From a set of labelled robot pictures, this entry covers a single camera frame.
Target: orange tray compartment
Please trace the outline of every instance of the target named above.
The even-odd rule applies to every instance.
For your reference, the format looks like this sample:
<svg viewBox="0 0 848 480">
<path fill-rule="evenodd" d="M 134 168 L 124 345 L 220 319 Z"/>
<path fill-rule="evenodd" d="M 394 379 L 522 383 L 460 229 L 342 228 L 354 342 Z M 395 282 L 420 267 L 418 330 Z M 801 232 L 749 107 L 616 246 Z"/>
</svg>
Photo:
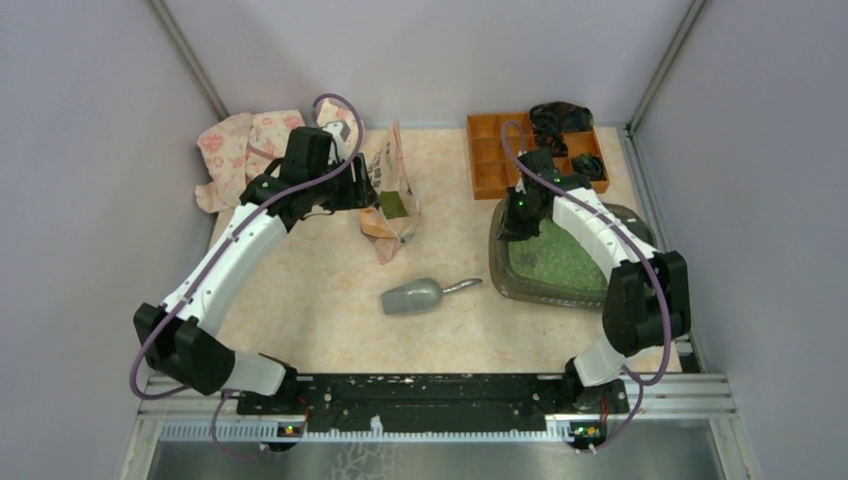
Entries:
<svg viewBox="0 0 848 480">
<path fill-rule="evenodd" d="M 468 134 L 468 158 L 471 162 L 471 185 L 475 200 L 492 200 L 506 196 L 507 187 L 513 187 L 521 178 L 518 168 L 507 157 L 501 146 L 501 125 L 509 120 L 515 120 L 521 125 L 527 137 L 527 148 L 536 148 L 533 138 L 533 128 L 527 113 L 493 113 L 469 115 L 466 124 Z M 507 132 L 507 143 L 513 152 L 519 149 L 518 131 L 510 128 Z M 568 145 L 568 157 L 554 158 L 554 165 L 563 173 L 573 173 L 571 160 L 583 153 L 601 157 L 601 146 L 595 131 L 564 133 L 563 141 Z M 598 193 L 604 193 L 609 188 L 609 178 L 591 182 L 592 188 Z"/>
</svg>

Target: white enclosure wall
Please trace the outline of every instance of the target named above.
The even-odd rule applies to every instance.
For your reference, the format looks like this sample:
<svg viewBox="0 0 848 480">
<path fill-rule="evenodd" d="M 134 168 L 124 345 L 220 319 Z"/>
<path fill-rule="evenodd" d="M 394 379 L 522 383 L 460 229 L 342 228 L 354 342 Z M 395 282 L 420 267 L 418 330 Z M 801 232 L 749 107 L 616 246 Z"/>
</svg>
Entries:
<svg viewBox="0 0 848 480">
<path fill-rule="evenodd" d="M 169 0 L 230 113 L 334 91 L 369 124 L 451 125 L 551 100 L 624 122 L 689 0 Z"/>
<path fill-rule="evenodd" d="M 0 6 L 0 477 L 112 478 L 132 314 L 204 250 L 214 119 L 141 0 Z"/>
<path fill-rule="evenodd" d="M 637 135 L 768 479 L 844 478 L 848 3 L 712 2 Z"/>
</svg>

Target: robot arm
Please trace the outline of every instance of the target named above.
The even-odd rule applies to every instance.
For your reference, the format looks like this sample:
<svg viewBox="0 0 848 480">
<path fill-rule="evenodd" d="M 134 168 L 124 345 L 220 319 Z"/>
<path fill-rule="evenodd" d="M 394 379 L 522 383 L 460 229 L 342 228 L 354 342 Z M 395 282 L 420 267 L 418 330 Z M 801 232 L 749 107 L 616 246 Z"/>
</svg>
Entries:
<svg viewBox="0 0 848 480">
<path fill-rule="evenodd" d="M 643 349 L 663 345 L 659 301 L 633 249 L 648 259 L 662 284 L 672 338 L 688 333 L 690 327 L 686 263 L 677 252 L 659 252 L 633 235 L 607 210 L 585 177 L 563 175 L 554 167 L 548 149 L 524 153 L 519 161 L 583 205 L 557 196 L 522 175 L 519 184 L 509 190 L 499 238 L 521 241 L 536 236 L 539 222 L 550 216 L 556 225 L 575 237 L 608 281 L 602 315 L 604 336 L 566 365 L 566 378 L 578 396 L 585 388 L 618 377 L 627 358 Z M 629 242 L 614 232 L 613 226 L 618 227 Z"/>
<path fill-rule="evenodd" d="M 330 211 L 350 210 L 377 201 L 364 160 L 358 156 L 351 163 L 350 174 L 343 173 L 281 198 L 265 212 L 256 214 L 266 200 L 335 166 L 339 152 L 344 150 L 339 146 L 343 143 L 339 134 L 307 127 L 292 131 L 285 157 L 274 160 L 264 174 L 248 184 L 226 230 L 191 275 L 159 306 L 143 304 L 136 311 L 133 323 L 143 344 L 160 322 L 179 309 L 145 354 L 151 368 L 206 395 L 233 389 L 281 399 L 293 397 L 295 389 L 288 387 L 296 383 L 294 368 L 269 357 L 234 352 L 218 342 L 215 335 L 259 261 L 313 206 L 321 205 Z M 252 220 L 235 233 L 251 216 Z M 229 246 L 222 250 L 224 243 Z M 202 278 L 201 282 L 190 293 L 198 278 Z"/>
</svg>

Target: scoop handle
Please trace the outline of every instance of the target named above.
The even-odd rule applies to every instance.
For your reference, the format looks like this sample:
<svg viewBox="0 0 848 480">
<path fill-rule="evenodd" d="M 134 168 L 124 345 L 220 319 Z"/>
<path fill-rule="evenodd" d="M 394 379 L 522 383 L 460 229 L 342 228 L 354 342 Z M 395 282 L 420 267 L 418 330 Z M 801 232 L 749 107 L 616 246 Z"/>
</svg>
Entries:
<svg viewBox="0 0 848 480">
<path fill-rule="evenodd" d="M 463 288 L 470 287 L 471 285 L 477 285 L 478 283 L 483 283 L 482 278 L 466 278 L 465 280 L 461 280 L 459 282 L 454 283 L 450 287 L 445 287 L 442 289 L 442 293 L 453 293 L 457 290 L 462 290 Z"/>
</svg>

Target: metal frame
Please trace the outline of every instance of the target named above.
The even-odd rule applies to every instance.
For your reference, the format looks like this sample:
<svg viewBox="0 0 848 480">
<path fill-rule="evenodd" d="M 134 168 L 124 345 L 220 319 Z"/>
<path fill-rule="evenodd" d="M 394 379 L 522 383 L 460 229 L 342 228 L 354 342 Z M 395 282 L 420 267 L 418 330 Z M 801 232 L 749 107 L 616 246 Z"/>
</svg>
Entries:
<svg viewBox="0 0 848 480">
<path fill-rule="evenodd" d="M 212 81 L 202 68 L 200 61 L 191 45 L 182 34 L 176 20 L 164 0 L 146 0 L 151 12 L 159 21 L 163 32 L 168 37 L 175 52 L 192 77 L 195 86 L 214 115 L 222 120 L 229 113 L 214 88 Z M 659 246 L 669 248 L 669 239 L 663 228 L 664 222 L 647 172 L 643 157 L 639 151 L 636 133 L 656 97 L 658 96 L 671 68 L 677 60 L 683 46 L 701 14 L 711 0 L 693 0 L 689 10 L 678 28 L 674 39 L 663 56 L 662 61 L 654 72 L 653 77 L 640 100 L 633 117 L 626 126 L 619 125 L 617 130 L 622 144 L 622 150 L 628 165 L 630 178 L 634 185 L 641 213 L 654 227 Z M 678 342 L 681 353 L 702 351 L 697 342 L 697 333 L 693 333 Z M 627 377 L 625 381 L 628 395 L 636 394 L 636 385 Z M 166 377 L 154 376 L 148 382 L 148 391 L 156 392 L 174 386 L 174 382 Z M 156 445 L 163 441 L 209 441 L 209 429 L 204 428 L 217 407 L 219 399 L 204 397 L 196 392 L 181 392 L 174 397 L 154 402 L 141 403 L 132 437 L 127 448 L 127 454 L 121 469 L 122 479 L 145 479 L 148 477 Z M 302 421 L 302 416 L 266 416 L 241 417 L 236 414 L 236 400 L 225 403 L 219 416 L 219 433 L 228 441 L 252 441 L 265 439 L 270 429 L 279 423 Z M 510 441 L 519 439 L 526 441 L 549 441 L 553 438 L 562 441 L 562 426 L 569 421 L 595 419 L 594 415 L 549 415 L 547 432 L 538 435 L 515 436 L 504 435 L 405 435 L 385 434 L 383 432 L 364 432 L 363 435 L 349 434 L 306 434 L 300 441 L 402 441 L 412 438 L 414 441 Z M 611 418 L 622 418 L 622 415 L 612 415 Z M 668 422 L 685 422 L 693 419 L 706 419 L 710 422 L 717 461 L 721 463 L 725 477 L 728 479 L 757 479 L 759 474 L 756 463 L 748 447 L 746 436 L 736 411 L 727 379 L 723 374 L 669 374 L 663 382 L 645 391 L 642 409 L 635 421 L 661 420 Z"/>
<path fill-rule="evenodd" d="M 562 378 L 560 374 L 544 374 L 547 379 Z M 628 396 L 635 396 L 638 386 L 626 375 Z M 174 380 L 152 376 L 147 383 L 147 393 L 158 393 L 175 387 Z M 180 392 L 172 397 L 143 401 L 139 407 L 136 425 L 121 470 L 121 479 L 145 479 L 150 473 L 156 445 L 161 442 L 209 442 L 210 418 L 220 399 L 203 396 L 194 391 Z M 377 426 L 368 432 L 307 433 L 302 438 L 276 436 L 277 427 L 297 424 L 302 415 L 269 415 L 245 417 L 236 413 L 237 400 L 224 403 L 219 415 L 218 433 L 227 442 L 528 442 L 560 445 L 566 427 L 572 421 L 597 420 L 597 414 L 557 414 L 546 416 L 547 430 L 539 432 L 503 433 L 387 433 Z M 625 415 L 610 415 L 621 420 Z M 727 378 L 722 374 L 668 374 L 658 385 L 645 391 L 642 408 L 634 421 L 688 422 L 709 420 L 716 436 L 716 457 L 720 460 L 728 479 L 757 478 L 749 475 L 750 455 L 738 443 L 739 419 Z"/>
<path fill-rule="evenodd" d="M 209 79 L 209 76 L 200 64 L 200 60 L 198 60 L 197 55 L 195 55 L 182 30 L 180 30 L 180 26 L 177 24 L 174 15 L 171 14 L 168 5 L 165 4 L 164 0 L 146 1 L 151 13 L 156 17 L 165 36 L 168 38 L 168 42 L 174 48 L 174 52 L 179 57 L 192 81 L 194 81 L 194 86 L 197 87 L 197 91 L 203 96 L 203 101 L 209 106 L 209 110 L 212 111 L 219 121 L 229 117 L 230 114 L 227 111 L 227 107 L 224 106 L 224 102 L 218 95 L 218 91 L 215 90 L 212 80 Z"/>
</svg>

